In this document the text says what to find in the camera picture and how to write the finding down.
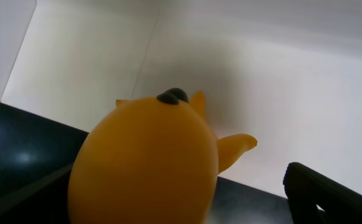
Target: toy's head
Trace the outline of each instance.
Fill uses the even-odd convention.
[[[190,103],[177,88],[117,101],[75,161],[71,222],[202,223],[218,172],[257,144],[248,135],[224,139],[217,139],[204,120],[201,92]],[[235,144],[238,150],[220,150]]]

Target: yellow rubber toy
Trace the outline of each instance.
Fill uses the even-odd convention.
[[[117,100],[86,138],[69,182],[73,224],[202,224],[218,173],[257,145],[247,134],[218,139],[200,91],[172,88]]]

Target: orange toy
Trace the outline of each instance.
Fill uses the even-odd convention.
[[[69,182],[73,224],[202,224],[218,173],[257,145],[247,134],[218,139],[204,95],[179,88],[117,100],[86,138]]]

